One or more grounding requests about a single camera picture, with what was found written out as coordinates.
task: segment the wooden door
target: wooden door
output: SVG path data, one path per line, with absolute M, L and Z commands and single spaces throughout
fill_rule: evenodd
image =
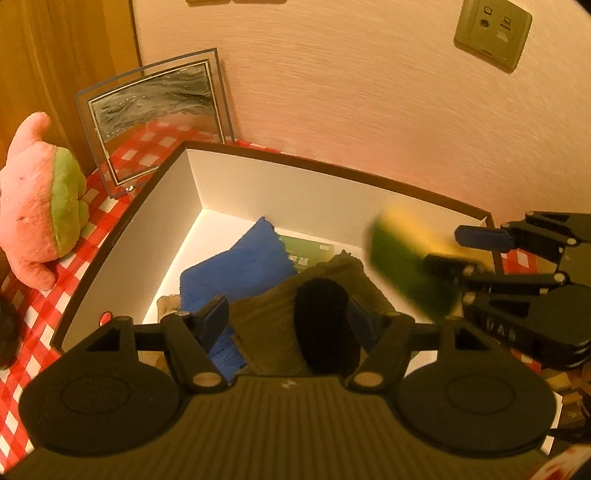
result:
M 20 122 L 43 110 L 46 140 L 95 162 L 74 96 L 140 65 L 131 0 L 0 0 L 0 167 Z

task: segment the beige textured wallpaper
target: beige textured wallpaper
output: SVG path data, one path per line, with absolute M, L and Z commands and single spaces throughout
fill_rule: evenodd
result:
M 490 210 L 591 212 L 591 17 L 533 15 L 506 74 L 458 50 L 460 0 L 135 0 L 144 63 L 217 47 L 238 135 Z

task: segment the picture frame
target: picture frame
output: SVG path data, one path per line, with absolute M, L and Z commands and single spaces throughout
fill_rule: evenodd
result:
M 144 185 L 185 141 L 235 142 L 216 48 L 117 75 L 76 103 L 111 198 Z

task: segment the wall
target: wall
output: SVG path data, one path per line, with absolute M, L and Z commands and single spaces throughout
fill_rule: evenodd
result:
M 574 1 L 515 0 L 533 24 L 512 74 L 454 46 L 460 0 L 269 1 L 135 0 L 142 59 L 217 47 L 244 139 L 497 222 L 591 212 L 591 18 Z
M 44 110 L 53 120 L 46 140 L 90 173 L 74 96 L 139 66 L 130 0 L 1 0 L 0 19 L 0 167 L 19 124 Z

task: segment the stuffed starfish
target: stuffed starfish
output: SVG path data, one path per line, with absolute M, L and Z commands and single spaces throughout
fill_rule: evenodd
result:
M 41 139 L 50 125 L 46 113 L 30 115 L 0 171 L 0 247 L 15 276 L 41 291 L 56 283 L 44 263 L 70 252 L 88 222 L 88 205 L 80 200 L 86 179 L 68 149 Z

